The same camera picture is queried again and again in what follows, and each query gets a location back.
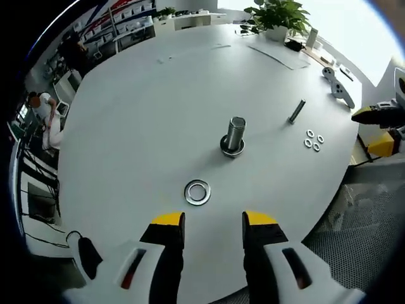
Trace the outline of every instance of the drawer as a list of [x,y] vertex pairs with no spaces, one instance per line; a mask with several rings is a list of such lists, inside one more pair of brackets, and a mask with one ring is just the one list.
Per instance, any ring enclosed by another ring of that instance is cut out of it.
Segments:
[[230,23],[228,16],[215,16],[211,15],[211,24],[227,24]]
[[160,20],[153,23],[155,36],[165,35],[175,31],[175,22],[173,19]]

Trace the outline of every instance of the person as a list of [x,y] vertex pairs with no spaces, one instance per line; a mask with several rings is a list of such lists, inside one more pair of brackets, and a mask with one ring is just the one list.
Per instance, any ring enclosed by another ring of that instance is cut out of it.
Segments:
[[58,52],[64,57],[68,67],[78,71],[82,78],[89,72],[90,68],[86,48],[82,45],[78,34],[74,30],[63,35]]
[[61,131],[60,114],[56,110],[56,100],[46,92],[38,94],[31,92],[28,95],[28,103],[45,125],[44,135],[42,136],[42,147],[44,149],[59,149],[63,138],[63,131]]

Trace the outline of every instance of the green leaves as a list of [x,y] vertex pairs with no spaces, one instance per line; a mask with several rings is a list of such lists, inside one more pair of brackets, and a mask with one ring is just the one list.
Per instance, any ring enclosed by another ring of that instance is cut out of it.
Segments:
[[245,8],[243,11],[246,12],[246,13],[248,13],[248,14],[251,14],[251,13],[253,12],[253,8],[252,8],[252,7],[250,7],[250,8]]
[[244,10],[251,15],[251,19],[247,23],[253,27],[242,28],[243,30],[258,34],[267,29],[283,26],[291,29],[293,33],[303,34],[307,32],[307,26],[311,26],[306,17],[306,15],[310,15],[309,12],[302,9],[302,4],[294,0],[267,0],[267,2],[254,0],[254,2],[260,8],[250,7]]
[[257,27],[252,27],[251,31],[255,34],[259,34],[259,29]]
[[161,11],[158,11],[158,13],[160,13],[161,16],[168,16],[168,15],[172,15],[176,13],[175,8],[172,7],[166,7],[164,9],[162,9]]

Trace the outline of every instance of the window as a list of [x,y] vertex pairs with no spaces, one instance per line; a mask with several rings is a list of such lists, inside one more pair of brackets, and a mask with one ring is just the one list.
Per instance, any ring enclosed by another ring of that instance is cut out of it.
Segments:
[[[297,0],[319,36],[353,62],[377,86],[391,57],[404,61],[400,44],[366,0]],[[218,0],[218,8],[243,10],[253,0]]]

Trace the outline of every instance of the yellow robot part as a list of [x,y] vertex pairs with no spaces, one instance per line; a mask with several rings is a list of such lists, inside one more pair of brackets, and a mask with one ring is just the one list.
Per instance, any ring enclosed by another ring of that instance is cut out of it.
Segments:
[[371,108],[369,106],[365,106],[364,108],[361,108],[360,110],[358,110],[355,114],[353,114],[353,117],[362,114],[364,112],[369,112],[371,111]]
[[259,213],[254,211],[246,211],[247,217],[249,218],[250,225],[270,225],[277,224],[274,218],[269,217],[265,213]]
[[151,224],[158,224],[158,225],[175,225],[177,226],[180,223],[180,216],[183,212],[175,212],[175,213],[167,213],[162,214],[156,217]]
[[391,156],[394,152],[394,138],[386,132],[375,142],[372,142],[367,150],[369,153],[381,156],[388,157]]

